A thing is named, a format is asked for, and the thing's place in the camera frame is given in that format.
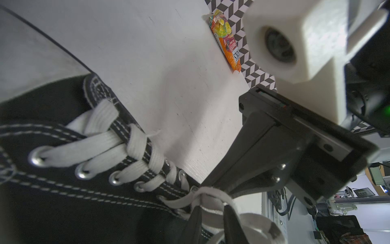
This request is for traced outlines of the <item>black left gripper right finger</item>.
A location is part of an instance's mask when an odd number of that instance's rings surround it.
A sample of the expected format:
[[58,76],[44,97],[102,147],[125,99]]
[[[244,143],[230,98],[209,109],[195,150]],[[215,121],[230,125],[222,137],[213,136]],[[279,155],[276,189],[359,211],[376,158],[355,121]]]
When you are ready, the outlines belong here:
[[223,211],[224,239],[226,244],[248,244],[235,210],[230,205]]

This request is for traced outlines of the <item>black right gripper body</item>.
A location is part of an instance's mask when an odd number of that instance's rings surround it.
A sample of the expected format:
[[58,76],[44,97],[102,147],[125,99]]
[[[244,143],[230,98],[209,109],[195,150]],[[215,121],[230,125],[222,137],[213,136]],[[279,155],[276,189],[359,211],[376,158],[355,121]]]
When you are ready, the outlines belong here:
[[292,172],[287,187],[305,206],[334,195],[376,156],[378,148],[273,91],[253,88],[239,98],[243,125],[254,112],[264,112],[300,134],[308,146]]

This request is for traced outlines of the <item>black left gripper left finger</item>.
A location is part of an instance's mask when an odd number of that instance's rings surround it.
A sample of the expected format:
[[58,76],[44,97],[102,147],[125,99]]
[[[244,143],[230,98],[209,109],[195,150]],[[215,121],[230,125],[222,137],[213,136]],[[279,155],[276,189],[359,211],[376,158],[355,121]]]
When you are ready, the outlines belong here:
[[196,206],[179,239],[180,244],[199,244],[202,232],[202,209]]

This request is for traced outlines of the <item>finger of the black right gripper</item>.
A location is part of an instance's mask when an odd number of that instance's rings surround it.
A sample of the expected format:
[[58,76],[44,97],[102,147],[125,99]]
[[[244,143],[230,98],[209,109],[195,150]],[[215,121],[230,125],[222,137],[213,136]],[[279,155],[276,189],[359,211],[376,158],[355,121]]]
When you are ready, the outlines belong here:
[[254,112],[201,185],[217,188],[232,198],[279,190],[287,185],[307,146],[307,134],[264,112]]

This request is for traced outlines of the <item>white shoelace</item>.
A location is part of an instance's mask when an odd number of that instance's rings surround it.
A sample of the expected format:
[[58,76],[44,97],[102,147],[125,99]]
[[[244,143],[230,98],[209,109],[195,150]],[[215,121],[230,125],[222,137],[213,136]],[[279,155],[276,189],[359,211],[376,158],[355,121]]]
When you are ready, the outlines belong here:
[[230,205],[236,212],[249,244],[284,244],[285,237],[270,219],[255,213],[237,212],[232,198],[212,187],[191,187],[175,164],[152,145],[147,135],[135,124],[130,124],[129,138],[122,141],[111,126],[117,126],[119,111],[107,99],[81,114],[68,124],[68,129],[80,132],[84,139],[61,146],[41,146],[30,152],[28,161],[36,167],[76,166],[75,175],[89,180],[111,171],[109,183],[120,186],[134,183],[135,190],[151,192],[163,184],[180,182],[187,194],[175,200],[160,200],[188,222],[193,209],[202,209],[202,228],[215,231],[211,244],[225,242],[223,211]]

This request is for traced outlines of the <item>black canvas sneaker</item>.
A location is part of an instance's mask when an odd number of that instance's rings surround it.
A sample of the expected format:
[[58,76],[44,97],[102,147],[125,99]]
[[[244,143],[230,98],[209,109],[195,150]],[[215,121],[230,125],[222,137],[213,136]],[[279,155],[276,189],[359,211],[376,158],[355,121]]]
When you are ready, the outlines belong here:
[[1,6],[1,243],[184,244],[198,186],[95,72]]

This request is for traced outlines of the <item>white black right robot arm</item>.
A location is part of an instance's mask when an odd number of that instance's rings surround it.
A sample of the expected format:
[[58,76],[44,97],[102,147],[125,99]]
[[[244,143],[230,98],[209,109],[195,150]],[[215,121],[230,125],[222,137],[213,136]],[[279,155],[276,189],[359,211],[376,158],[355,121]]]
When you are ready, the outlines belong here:
[[232,197],[287,187],[312,208],[351,182],[379,154],[352,129],[366,122],[390,133],[389,75],[368,80],[350,63],[387,19],[386,9],[373,11],[350,32],[347,3],[250,8],[247,41],[277,90],[240,97],[242,129],[202,186]]

